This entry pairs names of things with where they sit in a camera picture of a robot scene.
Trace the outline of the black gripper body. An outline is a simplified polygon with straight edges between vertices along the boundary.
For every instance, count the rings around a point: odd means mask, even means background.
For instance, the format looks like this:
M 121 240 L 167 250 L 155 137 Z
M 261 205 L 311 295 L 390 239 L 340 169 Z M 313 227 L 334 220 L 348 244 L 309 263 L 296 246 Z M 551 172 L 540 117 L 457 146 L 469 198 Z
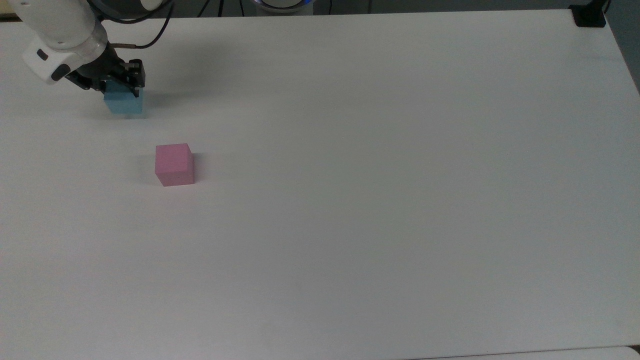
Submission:
M 131 93 L 131 75 L 146 75 L 142 60 L 124 61 L 114 48 L 107 47 L 97 59 L 68 73 L 66 79 L 85 91 L 95 91 L 95 80 L 104 80 L 107 84 L 121 85 Z

